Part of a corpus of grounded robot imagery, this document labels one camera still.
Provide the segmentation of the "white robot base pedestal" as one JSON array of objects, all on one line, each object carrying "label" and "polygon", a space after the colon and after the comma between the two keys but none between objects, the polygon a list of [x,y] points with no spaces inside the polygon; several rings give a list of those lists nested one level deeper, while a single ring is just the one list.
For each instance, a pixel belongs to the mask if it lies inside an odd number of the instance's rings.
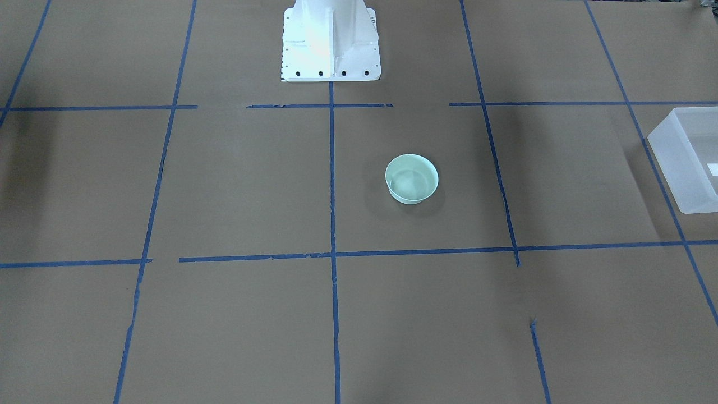
[{"label": "white robot base pedestal", "polygon": [[376,13],[364,1],[297,1],[284,10],[284,82],[380,80]]}]

